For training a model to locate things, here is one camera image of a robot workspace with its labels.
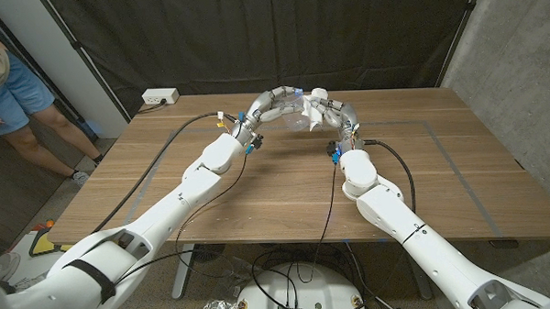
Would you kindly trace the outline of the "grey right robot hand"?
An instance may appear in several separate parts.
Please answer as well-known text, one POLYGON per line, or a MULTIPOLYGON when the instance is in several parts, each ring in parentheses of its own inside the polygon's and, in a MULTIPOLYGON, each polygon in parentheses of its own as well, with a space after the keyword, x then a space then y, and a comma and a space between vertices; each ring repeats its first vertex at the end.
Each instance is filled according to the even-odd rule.
POLYGON ((364 142, 358 134, 360 123, 352 105, 330 99, 325 89, 314 88, 303 97, 302 106, 302 115, 310 119, 310 129, 321 126, 323 121, 337 129, 339 141, 330 141, 326 147, 333 162, 350 150, 363 149, 364 142))

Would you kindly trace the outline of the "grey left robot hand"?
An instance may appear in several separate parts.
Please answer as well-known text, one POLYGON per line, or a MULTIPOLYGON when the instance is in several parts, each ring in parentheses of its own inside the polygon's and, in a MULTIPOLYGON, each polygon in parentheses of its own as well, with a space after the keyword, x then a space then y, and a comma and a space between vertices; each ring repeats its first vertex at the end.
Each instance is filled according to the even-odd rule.
POLYGON ((249 109, 234 125, 231 136, 238 141, 243 149, 255 138, 255 131, 263 123, 303 111, 300 100, 303 90, 290 86, 279 86, 260 94, 249 109))

